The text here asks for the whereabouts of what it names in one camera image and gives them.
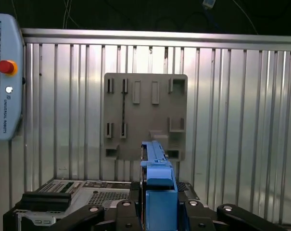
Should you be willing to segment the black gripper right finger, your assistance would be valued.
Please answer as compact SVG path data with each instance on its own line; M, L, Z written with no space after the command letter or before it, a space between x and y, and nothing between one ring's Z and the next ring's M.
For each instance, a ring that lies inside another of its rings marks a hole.
M220 205L214 211L194 200L187 200L179 204L178 229L180 231L285 230L283 227L233 204Z

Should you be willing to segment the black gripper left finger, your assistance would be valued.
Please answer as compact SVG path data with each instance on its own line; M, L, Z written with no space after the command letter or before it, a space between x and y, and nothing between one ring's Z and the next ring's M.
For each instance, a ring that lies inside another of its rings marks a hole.
M123 200L104 210L99 205L86 205L55 224L48 231L137 231L139 217L133 201Z

